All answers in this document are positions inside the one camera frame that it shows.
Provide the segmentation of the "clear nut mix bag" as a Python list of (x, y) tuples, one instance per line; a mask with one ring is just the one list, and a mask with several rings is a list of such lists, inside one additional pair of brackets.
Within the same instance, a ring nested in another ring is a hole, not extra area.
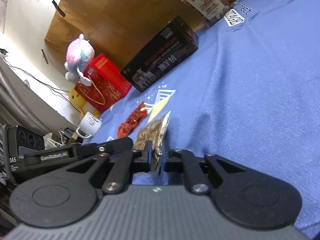
[(170, 114), (171, 111), (168, 111), (152, 120), (136, 136), (133, 149), (146, 152), (146, 154), (142, 154), (142, 159), (146, 160), (147, 172), (155, 174), (159, 172), (163, 155), (163, 142), (169, 126)]

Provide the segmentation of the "red spicy snack packet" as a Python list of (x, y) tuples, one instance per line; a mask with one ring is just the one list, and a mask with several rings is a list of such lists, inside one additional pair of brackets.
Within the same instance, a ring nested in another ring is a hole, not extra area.
[(117, 130), (117, 138), (127, 137), (148, 115), (145, 103), (141, 102), (138, 107), (122, 122)]

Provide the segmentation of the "white enamel mug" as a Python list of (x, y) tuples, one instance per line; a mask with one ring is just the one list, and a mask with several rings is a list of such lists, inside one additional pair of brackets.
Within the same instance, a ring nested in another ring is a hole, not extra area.
[(101, 119), (95, 117), (90, 112), (86, 112), (80, 120), (75, 132), (82, 139), (88, 139), (94, 136), (101, 126)]

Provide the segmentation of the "yellow duck plush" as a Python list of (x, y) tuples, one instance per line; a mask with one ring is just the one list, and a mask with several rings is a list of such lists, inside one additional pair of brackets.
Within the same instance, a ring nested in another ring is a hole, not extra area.
[(88, 103), (74, 88), (68, 92), (70, 103), (80, 112), (80, 119), (84, 117), (86, 112), (90, 112), (95, 117), (100, 116), (100, 112)]

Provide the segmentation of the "red gift box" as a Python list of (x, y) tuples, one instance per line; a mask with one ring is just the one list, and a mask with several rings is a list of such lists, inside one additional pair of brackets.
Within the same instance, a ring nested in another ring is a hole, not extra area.
[(104, 54), (98, 55), (87, 66), (84, 77), (89, 78), (92, 85), (79, 83), (75, 91), (100, 113), (124, 98), (132, 88), (120, 74), (120, 68)]

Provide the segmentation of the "blue printed tablecloth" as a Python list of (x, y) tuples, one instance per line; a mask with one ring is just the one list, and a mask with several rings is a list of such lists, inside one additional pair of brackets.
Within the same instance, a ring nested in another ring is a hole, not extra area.
[(140, 102), (174, 95), (168, 148), (215, 153), (295, 186), (303, 198), (295, 226), (319, 233), (319, 0), (237, 0), (198, 32), (199, 48), (144, 92), (102, 115), (92, 138), (114, 139)]

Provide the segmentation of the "pink blue plush toy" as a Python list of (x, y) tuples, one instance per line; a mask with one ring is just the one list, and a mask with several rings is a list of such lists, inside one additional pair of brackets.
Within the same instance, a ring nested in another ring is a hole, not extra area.
[(84, 76), (84, 71), (94, 59), (94, 56), (95, 50), (89, 40), (85, 39), (84, 34), (80, 34), (67, 48), (66, 61), (64, 64), (67, 70), (65, 74), (66, 80), (78, 81), (78, 83), (90, 87), (92, 81)]

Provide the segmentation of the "black sheep tin box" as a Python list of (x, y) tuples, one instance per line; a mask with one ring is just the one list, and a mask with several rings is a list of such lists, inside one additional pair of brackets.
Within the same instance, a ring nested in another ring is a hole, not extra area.
[(177, 16), (120, 73), (136, 90), (143, 92), (197, 51), (198, 47), (198, 36)]

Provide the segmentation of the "wooden backdrop panel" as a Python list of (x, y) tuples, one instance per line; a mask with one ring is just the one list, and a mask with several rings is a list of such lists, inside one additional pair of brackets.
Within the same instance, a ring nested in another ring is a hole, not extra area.
[(45, 36), (49, 59), (65, 73), (66, 50), (84, 34), (97, 54), (126, 64), (170, 20), (180, 16), (193, 31), (205, 21), (181, 0), (60, 0)]

